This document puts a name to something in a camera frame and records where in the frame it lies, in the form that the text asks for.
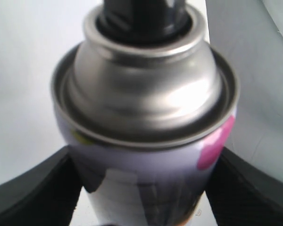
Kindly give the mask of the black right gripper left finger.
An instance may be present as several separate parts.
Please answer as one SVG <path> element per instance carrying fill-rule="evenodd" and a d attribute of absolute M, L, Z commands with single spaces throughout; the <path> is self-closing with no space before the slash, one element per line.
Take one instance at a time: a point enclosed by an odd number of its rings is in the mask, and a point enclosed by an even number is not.
<path fill-rule="evenodd" d="M 68 146 L 0 185 L 0 226 L 68 226 L 82 182 Z"/>

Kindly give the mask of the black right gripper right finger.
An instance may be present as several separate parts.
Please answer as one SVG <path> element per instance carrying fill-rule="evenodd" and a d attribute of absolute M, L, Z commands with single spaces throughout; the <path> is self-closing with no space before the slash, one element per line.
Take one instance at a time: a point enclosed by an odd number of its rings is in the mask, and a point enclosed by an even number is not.
<path fill-rule="evenodd" d="M 227 148 L 205 191 L 219 226 L 283 226 L 283 183 Z"/>

